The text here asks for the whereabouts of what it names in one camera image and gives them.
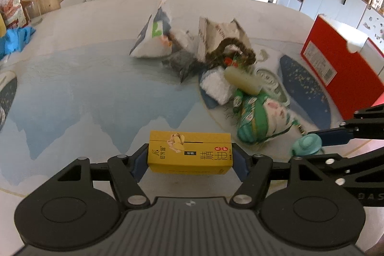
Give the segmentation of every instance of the table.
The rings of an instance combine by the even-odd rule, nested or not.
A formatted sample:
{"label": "table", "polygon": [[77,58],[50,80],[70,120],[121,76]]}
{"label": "table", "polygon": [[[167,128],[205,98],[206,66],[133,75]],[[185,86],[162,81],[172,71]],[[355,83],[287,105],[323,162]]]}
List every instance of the table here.
{"label": "table", "polygon": [[[79,156],[91,162],[135,152],[151,129],[223,132],[197,88],[197,79],[179,85],[160,71],[157,60],[132,60],[135,38],[160,0],[98,0],[47,14],[23,52],[13,54],[2,71],[18,76],[18,90],[0,134],[0,255],[10,255],[22,242],[13,212],[28,193]],[[236,18],[253,46],[298,57],[313,21],[295,10],[253,0],[168,0],[172,25],[197,34],[198,20]],[[339,122],[337,112],[332,125]],[[290,131],[292,142],[297,137]],[[356,155],[380,142],[354,140],[327,150]],[[274,155],[278,138],[260,149]],[[223,176],[162,175],[147,171],[140,182],[155,196],[230,197],[240,181],[233,170]],[[95,187],[111,193],[108,184]],[[283,184],[274,185],[274,189]],[[359,246],[367,249],[383,233],[381,209],[368,209]]]}

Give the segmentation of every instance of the yellow box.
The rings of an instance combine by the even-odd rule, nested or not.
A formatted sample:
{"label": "yellow box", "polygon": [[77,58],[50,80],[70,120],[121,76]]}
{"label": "yellow box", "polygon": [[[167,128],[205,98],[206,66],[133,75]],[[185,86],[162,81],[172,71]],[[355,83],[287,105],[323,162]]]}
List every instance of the yellow box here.
{"label": "yellow box", "polygon": [[152,130],[147,162],[156,173],[222,175],[233,164],[231,135]]}

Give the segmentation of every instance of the teal round object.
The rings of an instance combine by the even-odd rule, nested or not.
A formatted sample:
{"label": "teal round object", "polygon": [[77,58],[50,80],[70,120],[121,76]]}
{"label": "teal round object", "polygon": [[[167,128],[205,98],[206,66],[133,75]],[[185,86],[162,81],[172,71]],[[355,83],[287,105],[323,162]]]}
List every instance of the teal round object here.
{"label": "teal round object", "polygon": [[318,153],[321,146],[321,138],[314,133],[310,133],[296,140],[292,145],[291,152],[295,156],[312,155]]}

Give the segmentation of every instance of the green snack bag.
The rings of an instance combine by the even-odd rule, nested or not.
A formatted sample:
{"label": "green snack bag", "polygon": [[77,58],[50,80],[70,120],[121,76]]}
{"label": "green snack bag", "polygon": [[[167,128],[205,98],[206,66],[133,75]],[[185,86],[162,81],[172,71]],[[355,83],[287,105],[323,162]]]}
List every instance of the green snack bag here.
{"label": "green snack bag", "polygon": [[267,94],[245,95],[237,137],[247,144],[261,143],[287,132],[294,122],[288,109]]}

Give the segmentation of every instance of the silver screw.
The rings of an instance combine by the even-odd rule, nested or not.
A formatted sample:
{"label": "silver screw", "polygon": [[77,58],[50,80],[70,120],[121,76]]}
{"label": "silver screw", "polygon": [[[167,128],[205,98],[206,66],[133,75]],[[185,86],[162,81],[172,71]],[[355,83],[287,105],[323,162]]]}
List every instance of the silver screw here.
{"label": "silver screw", "polygon": [[131,195],[128,198],[128,203],[132,205],[143,205],[147,201],[147,198],[142,195]]}
{"label": "silver screw", "polygon": [[252,198],[249,195],[246,195],[246,194],[237,194],[234,197],[234,202],[237,203],[237,204],[245,205],[245,204],[251,203],[252,202]]}
{"label": "silver screw", "polygon": [[339,186],[342,186],[343,184],[345,184],[345,179],[344,178],[339,178],[339,179],[336,179],[335,181]]}

